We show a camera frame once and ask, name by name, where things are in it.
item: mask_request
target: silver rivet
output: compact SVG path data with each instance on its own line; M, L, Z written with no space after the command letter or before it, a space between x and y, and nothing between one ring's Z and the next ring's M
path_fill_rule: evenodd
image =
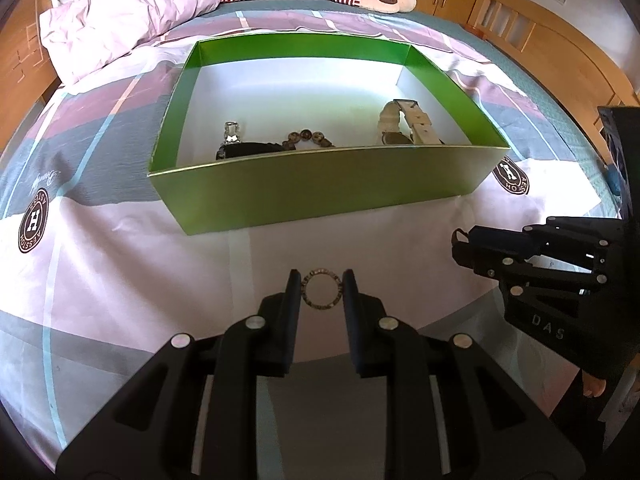
M186 348L191 344L189 334L176 334L171 338L171 346L174 348Z
M381 317L378 326L382 330L395 330L400 324L395 317Z
M267 324L267 320L265 320L262 316L251 316L246 319L244 324L251 330L260 330Z
M453 344L458 348L469 348L473 343L474 340L467 334L456 334L453 336Z

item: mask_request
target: wooden headboard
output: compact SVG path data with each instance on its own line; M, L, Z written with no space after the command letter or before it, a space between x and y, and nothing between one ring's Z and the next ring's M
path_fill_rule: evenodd
M640 106L625 73L593 41L530 0L484 0L470 25L527 70L574 117L607 164L598 106Z
M34 103L56 81L38 17L51 0L20 0L0 30L0 153Z

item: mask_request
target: white wall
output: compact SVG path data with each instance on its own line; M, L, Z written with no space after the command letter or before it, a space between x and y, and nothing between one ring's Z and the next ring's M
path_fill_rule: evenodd
M640 89L640 34L619 0L532 0L596 43Z

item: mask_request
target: pink blanket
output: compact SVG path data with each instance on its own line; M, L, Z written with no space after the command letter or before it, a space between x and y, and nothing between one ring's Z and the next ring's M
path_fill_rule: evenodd
M40 35L61 81L70 85L219 2L72 0L40 15Z

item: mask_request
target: beige watch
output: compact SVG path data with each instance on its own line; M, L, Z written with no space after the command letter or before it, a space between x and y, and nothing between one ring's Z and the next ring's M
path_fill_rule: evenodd
M411 138L400 131L400 112L411 129ZM441 144L429 116L410 99L394 99L382 108L378 133L382 144Z

